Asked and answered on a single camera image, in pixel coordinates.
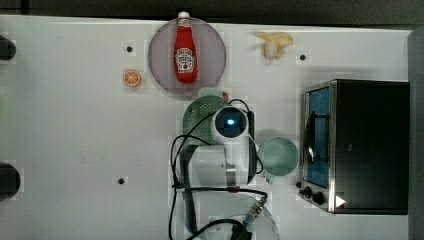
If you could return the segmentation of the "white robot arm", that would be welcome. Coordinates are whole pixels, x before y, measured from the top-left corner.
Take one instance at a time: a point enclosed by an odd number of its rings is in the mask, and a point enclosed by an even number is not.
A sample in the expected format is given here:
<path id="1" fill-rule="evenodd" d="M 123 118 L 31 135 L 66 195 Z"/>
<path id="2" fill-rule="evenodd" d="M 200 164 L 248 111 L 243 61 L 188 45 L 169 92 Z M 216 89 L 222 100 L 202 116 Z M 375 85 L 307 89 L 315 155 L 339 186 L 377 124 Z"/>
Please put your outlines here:
<path id="1" fill-rule="evenodd" d="M 251 114 L 220 107 L 180 138 L 170 160 L 190 240 L 280 240 L 269 195 L 249 187 L 257 171 Z"/>

